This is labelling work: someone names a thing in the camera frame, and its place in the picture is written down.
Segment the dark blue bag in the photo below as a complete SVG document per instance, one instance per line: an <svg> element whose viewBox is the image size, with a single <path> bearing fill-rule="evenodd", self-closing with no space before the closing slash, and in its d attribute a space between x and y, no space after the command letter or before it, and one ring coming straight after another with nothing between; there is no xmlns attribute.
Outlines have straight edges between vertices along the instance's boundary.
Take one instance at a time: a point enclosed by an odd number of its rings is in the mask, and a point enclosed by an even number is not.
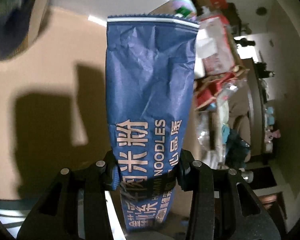
<svg viewBox="0 0 300 240"><path fill-rule="evenodd" d="M167 15L109 17L106 108L127 230L169 212L191 106L198 25Z"/></svg>

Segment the blue noodle package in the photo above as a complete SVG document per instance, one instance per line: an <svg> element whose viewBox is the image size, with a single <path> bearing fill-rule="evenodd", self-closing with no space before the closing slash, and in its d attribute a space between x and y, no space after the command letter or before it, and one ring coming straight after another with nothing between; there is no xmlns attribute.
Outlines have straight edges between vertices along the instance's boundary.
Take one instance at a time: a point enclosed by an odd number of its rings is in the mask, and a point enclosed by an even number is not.
<svg viewBox="0 0 300 240"><path fill-rule="evenodd" d="M167 15L108 18L107 121L128 231L155 228L171 207L198 28Z"/></svg>

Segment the silver screw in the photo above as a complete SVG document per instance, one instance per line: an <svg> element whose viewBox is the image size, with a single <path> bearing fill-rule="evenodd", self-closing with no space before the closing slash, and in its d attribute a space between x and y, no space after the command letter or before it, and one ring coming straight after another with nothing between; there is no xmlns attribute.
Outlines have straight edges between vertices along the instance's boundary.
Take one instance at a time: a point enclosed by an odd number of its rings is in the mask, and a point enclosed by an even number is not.
<svg viewBox="0 0 300 240"><path fill-rule="evenodd" d="M192 162L192 165L193 165L193 166L196 166L196 167L200 167L200 166L202 165L202 162L196 160L196 161L193 161L193 162Z"/></svg>
<svg viewBox="0 0 300 240"><path fill-rule="evenodd" d="M103 167L103 166L106 165L106 163L105 163L104 161L97 161L96 165L97 165L98 167Z"/></svg>
<svg viewBox="0 0 300 240"><path fill-rule="evenodd" d="M237 171L235 169L229 169L229 174L230 175L236 175Z"/></svg>
<svg viewBox="0 0 300 240"><path fill-rule="evenodd" d="M68 168L64 168L64 169L62 169L62 170L60 171L60 173L61 173L62 175L66 175L66 174L69 173L69 169L68 169Z"/></svg>

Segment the crinkled blue wrapper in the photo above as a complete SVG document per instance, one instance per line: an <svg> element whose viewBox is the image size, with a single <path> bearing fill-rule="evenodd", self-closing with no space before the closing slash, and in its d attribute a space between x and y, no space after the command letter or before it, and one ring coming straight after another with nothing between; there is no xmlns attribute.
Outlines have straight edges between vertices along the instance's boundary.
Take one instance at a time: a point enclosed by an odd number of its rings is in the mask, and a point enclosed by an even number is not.
<svg viewBox="0 0 300 240"><path fill-rule="evenodd" d="M160 225L171 207L192 100L198 28L160 21L168 16L123 17L107 24L106 108L131 231Z"/></svg>

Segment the blue plastic bag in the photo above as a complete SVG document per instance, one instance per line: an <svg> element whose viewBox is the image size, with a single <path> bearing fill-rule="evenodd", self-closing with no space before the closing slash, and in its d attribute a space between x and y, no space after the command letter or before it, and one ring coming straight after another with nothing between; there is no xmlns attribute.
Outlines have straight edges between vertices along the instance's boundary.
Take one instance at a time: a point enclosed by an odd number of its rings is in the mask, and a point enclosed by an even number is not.
<svg viewBox="0 0 300 240"><path fill-rule="evenodd" d="M106 108L128 231L169 212L191 106L197 23L167 15L109 17Z"/></svg>

